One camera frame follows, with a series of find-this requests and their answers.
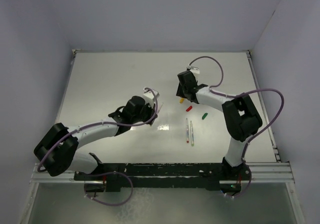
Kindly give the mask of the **red-end marker pen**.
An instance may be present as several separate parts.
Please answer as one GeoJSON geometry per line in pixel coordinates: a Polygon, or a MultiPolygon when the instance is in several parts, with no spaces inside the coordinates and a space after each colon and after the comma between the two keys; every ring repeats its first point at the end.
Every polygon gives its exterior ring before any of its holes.
{"type": "Polygon", "coordinates": [[[186,127],[185,127],[185,129],[186,129],[186,143],[188,144],[190,142],[190,139],[189,139],[189,136],[190,136],[190,134],[189,134],[189,120],[188,120],[188,118],[186,118],[185,124],[186,124],[186,127]]]}

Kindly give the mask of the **green-end marker pen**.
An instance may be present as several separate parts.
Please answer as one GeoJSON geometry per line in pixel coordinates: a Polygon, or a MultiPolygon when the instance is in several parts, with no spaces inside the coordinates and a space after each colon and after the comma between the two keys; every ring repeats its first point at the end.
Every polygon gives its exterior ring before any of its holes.
{"type": "Polygon", "coordinates": [[[195,139],[194,139],[194,128],[193,128],[192,121],[190,121],[190,140],[191,140],[191,146],[193,147],[195,145],[195,139]]]}

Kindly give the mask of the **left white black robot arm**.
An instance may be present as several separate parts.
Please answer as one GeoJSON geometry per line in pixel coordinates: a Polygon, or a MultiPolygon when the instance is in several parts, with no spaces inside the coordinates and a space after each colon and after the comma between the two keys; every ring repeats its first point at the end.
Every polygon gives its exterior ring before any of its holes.
{"type": "Polygon", "coordinates": [[[95,153],[77,150],[100,139],[122,135],[133,127],[152,125],[158,116],[158,106],[158,94],[148,91],[143,96],[133,96],[125,106],[98,122],[75,127],[61,122],[54,124],[33,151],[39,160],[38,172],[56,177],[74,171],[98,180],[103,175],[104,164],[95,153]]]}

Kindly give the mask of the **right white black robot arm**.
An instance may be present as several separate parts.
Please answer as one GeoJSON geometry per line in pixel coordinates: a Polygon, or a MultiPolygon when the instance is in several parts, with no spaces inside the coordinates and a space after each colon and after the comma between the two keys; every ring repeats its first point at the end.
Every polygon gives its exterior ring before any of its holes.
{"type": "Polygon", "coordinates": [[[198,84],[190,70],[177,75],[179,84],[176,95],[192,103],[209,106],[223,113],[230,135],[230,143],[223,162],[222,174],[228,180],[240,174],[240,165],[249,145],[249,139],[258,133],[263,122],[249,95],[228,97],[222,92],[213,93],[206,84],[198,84]]]}

